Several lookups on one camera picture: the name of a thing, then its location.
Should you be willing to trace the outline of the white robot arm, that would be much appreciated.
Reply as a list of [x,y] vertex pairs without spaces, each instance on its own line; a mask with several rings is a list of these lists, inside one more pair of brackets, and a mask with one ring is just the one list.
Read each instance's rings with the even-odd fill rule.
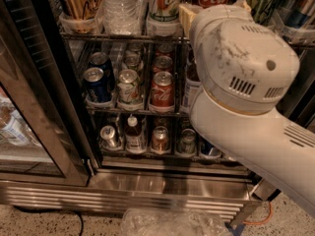
[[314,134],[276,108],[299,71],[296,53],[241,6],[183,3],[179,21],[201,82],[193,128],[315,216]]

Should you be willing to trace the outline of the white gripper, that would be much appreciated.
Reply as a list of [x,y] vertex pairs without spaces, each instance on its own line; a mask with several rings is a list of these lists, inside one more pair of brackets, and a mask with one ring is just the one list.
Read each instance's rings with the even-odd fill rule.
[[186,37],[190,31],[205,94],[231,111],[263,114],[284,97],[299,59],[281,37],[253,21],[246,0],[233,5],[203,10],[181,3],[179,21]]

